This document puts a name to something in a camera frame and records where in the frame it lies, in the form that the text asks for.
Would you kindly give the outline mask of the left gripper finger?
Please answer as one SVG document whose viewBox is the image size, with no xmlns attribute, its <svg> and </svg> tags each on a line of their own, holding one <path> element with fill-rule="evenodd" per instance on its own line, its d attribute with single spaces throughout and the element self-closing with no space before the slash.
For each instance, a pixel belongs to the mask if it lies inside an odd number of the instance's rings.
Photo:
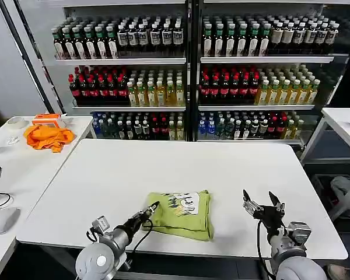
<svg viewBox="0 0 350 280">
<path fill-rule="evenodd" d="M 157 209 L 157 205 L 150 205 L 147 206 L 144 210 L 143 210 L 143 218 L 144 219 L 149 219 L 156 211 Z"/>
<path fill-rule="evenodd" d="M 151 205 L 144 208 L 141 213 L 142 215 L 152 215 L 159 206 L 159 201 L 152 203 Z"/>
</svg>

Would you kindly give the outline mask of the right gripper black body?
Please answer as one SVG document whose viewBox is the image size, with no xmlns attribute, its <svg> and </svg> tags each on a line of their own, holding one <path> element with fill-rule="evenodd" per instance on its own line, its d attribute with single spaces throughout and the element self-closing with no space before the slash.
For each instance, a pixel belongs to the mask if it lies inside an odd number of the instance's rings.
<svg viewBox="0 0 350 280">
<path fill-rule="evenodd" d="M 267 232 L 277 232 L 282 226 L 284 211 L 275 206 L 262 205 L 254 211 L 253 217 L 262 221 Z"/>
</svg>

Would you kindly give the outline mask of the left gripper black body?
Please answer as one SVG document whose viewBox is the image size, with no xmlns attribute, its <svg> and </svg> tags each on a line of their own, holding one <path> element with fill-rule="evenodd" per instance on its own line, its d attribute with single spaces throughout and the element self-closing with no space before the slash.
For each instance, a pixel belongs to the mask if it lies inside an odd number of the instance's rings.
<svg viewBox="0 0 350 280">
<path fill-rule="evenodd" d="M 124 224 L 124 230 L 127 235 L 134 235 L 140 229 L 141 225 L 146 222 L 149 215 L 146 212 L 137 212 L 130 217 Z"/>
</svg>

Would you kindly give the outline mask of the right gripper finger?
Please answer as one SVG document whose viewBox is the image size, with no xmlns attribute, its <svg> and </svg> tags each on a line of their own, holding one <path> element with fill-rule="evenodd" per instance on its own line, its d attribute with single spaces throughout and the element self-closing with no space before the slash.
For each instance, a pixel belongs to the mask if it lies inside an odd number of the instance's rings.
<svg viewBox="0 0 350 280">
<path fill-rule="evenodd" d="M 263 208 L 251 200 L 246 190 L 243 190 L 243 207 L 254 218 L 262 214 Z"/>
<path fill-rule="evenodd" d="M 280 213 L 280 215 L 284 215 L 285 214 L 285 204 L 281 203 L 279 198 L 275 194 L 273 194 L 272 192 L 269 192 L 269 197 L 270 197 L 270 200 L 271 200 L 273 206 Z"/>
</svg>

